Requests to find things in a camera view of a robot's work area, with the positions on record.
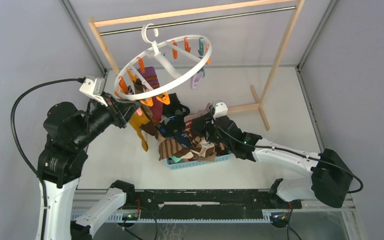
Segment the mustard yellow brown sock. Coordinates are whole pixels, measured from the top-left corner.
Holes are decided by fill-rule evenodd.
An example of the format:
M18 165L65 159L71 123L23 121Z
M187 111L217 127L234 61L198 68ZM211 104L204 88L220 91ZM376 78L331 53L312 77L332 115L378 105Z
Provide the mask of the mustard yellow brown sock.
M141 114L135 112L131 119L129 120L129 124L132 126L132 128L135 130L137 136L139 137L141 141L141 146L145 152L148 151L149 146L147 143L147 140L142 134L141 127L143 125L146 125L150 122L149 118L145 115L145 113L141 112Z

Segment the orange clothespin clip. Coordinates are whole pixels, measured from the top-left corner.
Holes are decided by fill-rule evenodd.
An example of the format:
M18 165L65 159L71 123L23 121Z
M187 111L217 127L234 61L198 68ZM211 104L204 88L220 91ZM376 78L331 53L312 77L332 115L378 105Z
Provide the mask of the orange clothespin clip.
M154 105L154 101L152 99L152 96L144 98L144 99L141 99L140 102L143 105L148 106L148 107L152 107Z
M170 95L167 91L156 95L155 98L164 105L169 105L171 103Z

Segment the white round clip hanger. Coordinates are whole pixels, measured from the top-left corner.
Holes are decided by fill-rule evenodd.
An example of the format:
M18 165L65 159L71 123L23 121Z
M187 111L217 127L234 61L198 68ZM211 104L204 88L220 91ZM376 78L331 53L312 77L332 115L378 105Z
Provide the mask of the white round clip hanger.
M141 28L141 37L146 44L150 45L150 47L139 53L135 58L131 59L116 75L114 82L114 94L120 99L140 101L144 98L156 97L156 95L168 92L169 90L172 90L190 80L195 73L202 71L203 68L211 62L213 46L211 41L206 36L196 34L183 35L158 43L156 40L150 40L148 38L147 30L149 29L153 29L155 37L159 36L159 30L156 28L155 24L149 23L144 25ZM203 38L204 42L203 57L200 57L198 53L199 38ZM161 51L161 48L164 47L169 48L177 55L182 55L192 60L194 62L194 66L185 73L178 72L178 70ZM165 85L152 87L143 76L145 73L145 58L157 61L172 77L172 80ZM138 94L128 94L127 85L124 82L124 75L132 77L132 82L139 79L145 87L144 92Z

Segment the tan brown sock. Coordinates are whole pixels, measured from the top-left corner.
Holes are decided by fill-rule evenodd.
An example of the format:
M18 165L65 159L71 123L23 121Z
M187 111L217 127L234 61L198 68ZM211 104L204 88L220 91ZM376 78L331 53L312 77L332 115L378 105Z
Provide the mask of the tan brown sock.
M142 84L142 82L140 80L136 80L133 83L133 85L134 85L134 89L135 89L135 93L136 94L140 94L140 93L144 92L144 85ZM153 120L153 118L152 118L153 117L153 113L152 113L150 107L141 104L141 109L142 109L143 113L145 113L145 115L149 119L149 123L147 123L146 125L143 125L141 127L141 129L144 132L146 132L147 134L149 134L149 135L155 137L155 139L157 139L159 137L159 131L156 128L156 121Z

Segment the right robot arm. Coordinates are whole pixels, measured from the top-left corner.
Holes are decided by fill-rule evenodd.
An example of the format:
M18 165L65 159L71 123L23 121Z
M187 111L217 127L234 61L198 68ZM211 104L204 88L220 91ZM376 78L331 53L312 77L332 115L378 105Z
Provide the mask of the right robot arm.
M301 199L317 199L329 207L341 208L346 196L352 193L352 181L358 179L332 149L317 153L279 145L242 131L227 116L196 118L191 132L210 143L222 144L238 159L273 164L298 174L296 179L275 180L269 194L269 203L275 208Z

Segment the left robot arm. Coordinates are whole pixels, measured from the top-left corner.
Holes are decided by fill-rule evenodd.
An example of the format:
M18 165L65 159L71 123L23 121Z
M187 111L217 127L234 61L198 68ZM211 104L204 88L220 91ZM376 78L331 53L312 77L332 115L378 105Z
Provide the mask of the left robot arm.
M49 109L43 124L47 140L37 164L44 206L39 239L91 240L116 209L135 205L137 196L130 191L134 186L118 180L87 212L71 218L75 191L88 158L86 147L109 126L125 128L139 106L135 101L108 97L90 113L67 101Z

